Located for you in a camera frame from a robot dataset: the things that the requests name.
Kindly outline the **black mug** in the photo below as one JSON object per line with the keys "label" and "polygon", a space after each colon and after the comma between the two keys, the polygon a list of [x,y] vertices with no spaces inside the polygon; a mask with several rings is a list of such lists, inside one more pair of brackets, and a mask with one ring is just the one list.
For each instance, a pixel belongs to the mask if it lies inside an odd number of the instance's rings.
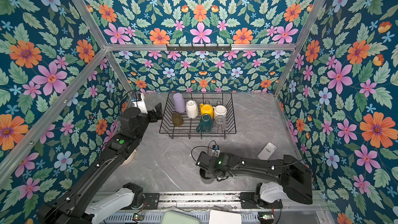
{"label": "black mug", "polygon": [[214,183],[217,179],[211,172],[202,168],[200,168],[200,177],[201,181],[207,185]]}

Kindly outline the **black wire dish rack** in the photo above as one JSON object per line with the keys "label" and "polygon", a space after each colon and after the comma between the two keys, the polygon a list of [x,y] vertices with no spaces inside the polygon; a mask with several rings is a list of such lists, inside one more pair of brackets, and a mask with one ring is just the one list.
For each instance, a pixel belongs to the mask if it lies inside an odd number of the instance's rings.
{"label": "black wire dish rack", "polygon": [[[222,93],[222,92],[213,92],[213,93],[182,93],[182,96],[187,103],[189,100],[196,101],[199,109],[199,115],[194,118],[188,118],[186,112],[182,113],[183,117],[183,125],[180,127],[175,127],[172,123],[172,114],[175,112],[173,95],[175,92],[169,93],[167,96],[167,101],[164,107],[163,120],[161,121],[159,133],[167,134],[170,138],[204,138],[204,137],[212,137],[212,138],[223,138],[225,139],[228,135],[236,134],[236,121],[235,121],[235,113],[234,113],[234,102],[232,93]],[[223,105],[227,108],[227,116],[226,116],[226,130],[225,133],[218,133],[212,127],[212,131],[210,133],[198,133],[196,131],[197,126],[200,123],[201,112],[200,112],[200,104],[210,104],[212,107],[217,105]]]}

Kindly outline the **olive tinted glass cup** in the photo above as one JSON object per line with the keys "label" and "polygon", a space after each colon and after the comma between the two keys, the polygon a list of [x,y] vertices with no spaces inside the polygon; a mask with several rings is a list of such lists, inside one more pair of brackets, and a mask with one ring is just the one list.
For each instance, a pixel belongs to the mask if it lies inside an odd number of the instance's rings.
{"label": "olive tinted glass cup", "polygon": [[180,113],[174,112],[172,114],[172,123],[175,127],[180,127],[183,125],[183,117]]}

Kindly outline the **cream mug green handle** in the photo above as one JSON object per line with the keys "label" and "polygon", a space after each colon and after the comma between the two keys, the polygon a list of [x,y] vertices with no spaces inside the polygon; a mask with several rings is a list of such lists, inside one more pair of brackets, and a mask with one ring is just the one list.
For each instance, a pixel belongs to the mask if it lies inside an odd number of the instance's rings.
{"label": "cream mug green handle", "polygon": [[200,123],[197,126],[196,131],[198,133],[210,133],[212,131],[212,117],[210,114],[204,114],[201,116]]}

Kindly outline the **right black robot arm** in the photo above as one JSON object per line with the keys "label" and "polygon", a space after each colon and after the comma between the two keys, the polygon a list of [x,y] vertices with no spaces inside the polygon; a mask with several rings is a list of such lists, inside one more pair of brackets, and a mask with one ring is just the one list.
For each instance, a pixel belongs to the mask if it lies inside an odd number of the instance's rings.
{"label": "right black robot arm", "polygon": [[311,171],[291,155],[284,155],[282,159],[259,160],[227,152],[211,156],[202,151],[195,163],[203,179],[220,181],[233,176],[264,179],[280,185],[292,201],[307,205],[313,203]]}

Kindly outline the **white fluted mug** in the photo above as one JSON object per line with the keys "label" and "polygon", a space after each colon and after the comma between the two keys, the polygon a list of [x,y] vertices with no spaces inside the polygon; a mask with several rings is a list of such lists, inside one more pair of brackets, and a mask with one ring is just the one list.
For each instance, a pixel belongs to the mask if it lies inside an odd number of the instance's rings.
{"label": "white fluted mug", "polygon": [[186,114],[190,119],[194,119],[199,115],[199,109],[196,101],[189,100],[186,103]]}

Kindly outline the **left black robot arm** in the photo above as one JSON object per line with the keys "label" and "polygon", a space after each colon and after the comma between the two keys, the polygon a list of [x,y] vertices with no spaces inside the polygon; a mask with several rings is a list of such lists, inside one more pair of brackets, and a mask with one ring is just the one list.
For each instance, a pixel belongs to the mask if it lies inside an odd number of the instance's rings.
{"label": "left black robot arm", "polygon": [[111,196],[92,203],[93,197],[113,172],[133,154],[150,123],[163,118],[162,104],[142,113],[138,107],[126,109],[120,117],[120,131],[106,144],[100,157],[71,189],[58,200],[37,211],[41,224],[99,224],[115,212],[128,207],[141,208],[143,188],[127,183]]}

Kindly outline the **yellow mug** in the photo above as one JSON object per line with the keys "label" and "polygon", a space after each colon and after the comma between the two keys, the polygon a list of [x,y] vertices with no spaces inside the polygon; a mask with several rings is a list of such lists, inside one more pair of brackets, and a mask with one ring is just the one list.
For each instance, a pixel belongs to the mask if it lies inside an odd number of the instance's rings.
{"label": "yellow mug", "polygon": [[213,119],[214,108],[210,104],[200,104],[200,112],[201,115],[209,115],[211,119]]}

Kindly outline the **white mug red inside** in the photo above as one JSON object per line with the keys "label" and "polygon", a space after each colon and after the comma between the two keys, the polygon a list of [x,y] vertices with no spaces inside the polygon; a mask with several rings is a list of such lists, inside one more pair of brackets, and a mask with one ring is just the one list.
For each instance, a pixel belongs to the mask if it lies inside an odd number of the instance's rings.
{"label": "white mug red inside", "polygon": [[214,107],[213,119],[218,120],[219,118],[226,118],[227,108],[223,105],[217,105]]}

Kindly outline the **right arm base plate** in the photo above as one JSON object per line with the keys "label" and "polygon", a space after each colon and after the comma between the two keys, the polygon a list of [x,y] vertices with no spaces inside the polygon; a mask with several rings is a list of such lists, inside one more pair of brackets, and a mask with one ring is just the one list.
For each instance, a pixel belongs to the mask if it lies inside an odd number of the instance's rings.
{"label": "right arm base plate", "polygon": [[243,209],[282,209],[283,204],[281,201],[276,200],[273,203],[268,203],[255,192],[241,192],[239,194],[241,208]]}

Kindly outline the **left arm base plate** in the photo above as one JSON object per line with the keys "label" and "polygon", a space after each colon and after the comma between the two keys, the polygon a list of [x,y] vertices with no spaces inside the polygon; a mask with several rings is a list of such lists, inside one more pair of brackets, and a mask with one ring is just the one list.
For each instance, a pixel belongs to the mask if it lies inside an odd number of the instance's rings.
{"label": "left arm base plate", "polygon": [[138,203],[132,203],[129,208],[134,210],[155,210],[158,209],[159,202],[159,193],[144,193],[143,200]]}

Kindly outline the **clear glass cup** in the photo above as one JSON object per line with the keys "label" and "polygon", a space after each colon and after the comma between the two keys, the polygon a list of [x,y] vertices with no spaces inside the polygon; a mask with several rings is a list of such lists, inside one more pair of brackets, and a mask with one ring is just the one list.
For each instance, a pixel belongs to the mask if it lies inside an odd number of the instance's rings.
{"label": "clear glass cup", "polygon": [[217,116],[214,119],[213,129],[218,133],[225,133],[226,130],[226,119],[225,116]]}

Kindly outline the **lilac plastic cup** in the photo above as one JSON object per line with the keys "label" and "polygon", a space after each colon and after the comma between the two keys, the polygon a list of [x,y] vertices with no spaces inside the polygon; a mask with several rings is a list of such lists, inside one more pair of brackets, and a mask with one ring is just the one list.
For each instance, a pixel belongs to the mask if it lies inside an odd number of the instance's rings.
{"label": "lilac plastic cup", "polygon": [[184,113],[186,111],[186,103],[181,93],[173,95],[174,109],[177,113]]}

